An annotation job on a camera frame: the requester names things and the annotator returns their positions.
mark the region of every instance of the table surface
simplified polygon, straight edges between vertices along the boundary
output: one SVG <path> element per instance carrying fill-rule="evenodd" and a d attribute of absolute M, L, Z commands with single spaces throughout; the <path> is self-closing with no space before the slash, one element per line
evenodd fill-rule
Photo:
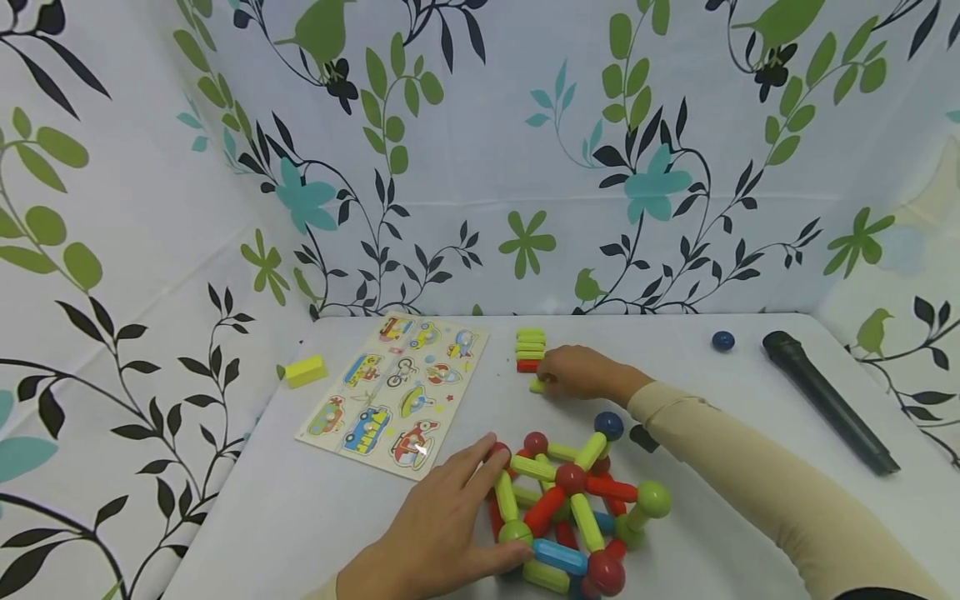
<path fill-rule="evenodd" d="M 704 396 L 717 407 L 805 458 L 859 498 L 947 590 L 960 590 L 960 477 L 895 403 L 814 319 L 804 315 L 647 317 L 458 317 L 491 332 L 438 464 L 487 431 L 516 449 L 530 431 L 579 446 L 593 416 L 617 410 L 605 400 L 551 403 L 527 391 L 531 375 L 514 366 L 515 331 L 540 327 L 550 347 L 583 344 L 651 376 Z M 377 319 L 322 319 L 305 332 L 301 356 L 321 354 L 331 373 L 347 366 Z M 727 329 L 736 348 L 714 351 Z M 879 478 L 860 463 L 789 381 L 760 340 L 783 329 L 800 340 L 860 417 L 890 448 L 902 471 Z M 299 598 L 376 540 L 413 482 L 294 440 L 329 379 L 281 386 L 190 546 L 165 597 Z M 623 415 L 630 426 L 629 416 Z M 647 526 L 647 543 L 625 559 L 626 598 L 808 598 L 777 547 L 697 474 L 660 448 L 648 454 L 626 437 L 614 444 L 612 474 L 655 479 L 673 496 L 673 512 Z M 486 511 L 475 536 L 490 543 Z M 449 597 L 557 598 L 521 582 L 494 578 Z"/>

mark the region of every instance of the beige sleeve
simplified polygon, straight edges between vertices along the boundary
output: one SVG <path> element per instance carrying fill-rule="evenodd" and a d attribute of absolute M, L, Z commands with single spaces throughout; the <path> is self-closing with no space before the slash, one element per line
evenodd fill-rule
<path fill-rule="evenodd" d="M 337 600 L 337 576 L 330 577 L 319 589 L 314 589 L 301 600 Z"/>
<path fill-rule="evenodd" d="M 636 392 L 628 410 L 786 553 L 814 600 L 859 588 L 948 600 L 873 513 L 758 431 L 658 381 Z"/>

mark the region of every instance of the floral fabric backdrop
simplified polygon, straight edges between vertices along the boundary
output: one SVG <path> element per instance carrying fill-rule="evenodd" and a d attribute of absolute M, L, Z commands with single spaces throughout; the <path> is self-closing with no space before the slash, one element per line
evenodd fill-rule
<path fill-rule="evenodd" d="M 277 243 L 315 318 L 808 311 L 829 278 L 776 292 L 823 270 L 840 224 L 822 217 L 909 173 L 941 127 L 959 12 L 154 6 L 229 168 L 295 226 Z"/>
<path fill-rule="evenodd" d="M 144 15 L 0 2 L 3 598 L 157 598 L 310 324 Z"/>
<path fill-rule="evenodd" d="M 900 204 L 869 207 L 831 241 L 827 273 L 843 273 L 815 315 L 873 375 L 904 415 L 960 471 L 960 110 L 939 115 L 939 148 Z M 863 260 L 857 260 L 860 253 Z"/>
<path fill-rule="evenodd" d="M 311 318 L 808 311 L 883 268 L 959 12 L 0 3 L 0 598 L 158 597 Z M 865 368 L 947 370 L 931 286 Z"/>

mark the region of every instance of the green bird print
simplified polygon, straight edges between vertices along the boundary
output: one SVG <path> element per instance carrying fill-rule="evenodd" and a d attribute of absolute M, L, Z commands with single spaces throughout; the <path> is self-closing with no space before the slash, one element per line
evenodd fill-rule
<path fill-rule="evenodd" d="M 274 46 L 297 44 L 310 55 L 320 69 L 319 80 L 326 84 L 340 75 L 333 62 L 347 44 L 347 26 L 344 23 L 344 5 L 356 0 L 317 0 L 300 16 L 294 27 L 294 36 L 279 39 Z"/>
<path fill-rule="evenodd" d="M 606 294 L 600 289 L 600 284 L 590 275 L 591 273 L 593 273 L 592 269 L 581 269 L 580 273 L 577 274 L 577 283 L 573 287 L 573 293 L 581 303 L 596 300 L 602 294 Z"/>
<path fill-rule="evenodd" d="M 756 21 L 739 23 L 731 29 L 749 27 L 763 36 L 762 64 L 771 50 L 800 37 L 816 20 L 825 2 L 827 0 L 777 0 Z"/>
<path fill-rule="evenodd" d="M 869 354 L 876 354 L 882 357 L 883 351 L 880 345 L 883 344 L 883 336 L 886 331 L 883 330 L 883 322 L 887 319 L 893 319 L 885 308 L 878 308 L 874 314 L 867 317 L 860 329 L 856 332 L 856 344 L 865 349 Z"/>

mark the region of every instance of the black microphone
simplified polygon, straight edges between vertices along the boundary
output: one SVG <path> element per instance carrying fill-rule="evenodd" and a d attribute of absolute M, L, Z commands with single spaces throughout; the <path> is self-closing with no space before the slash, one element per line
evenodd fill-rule
<path fill-rule="evenodd" d="M 889 475 L 900 470 L 890 450 L 813 366 L 800 342 L 785 331 L 774 331 L 763 338 L 763 347 L 770 360 L 800 388 L 821 417 L 874 473 Z"/>

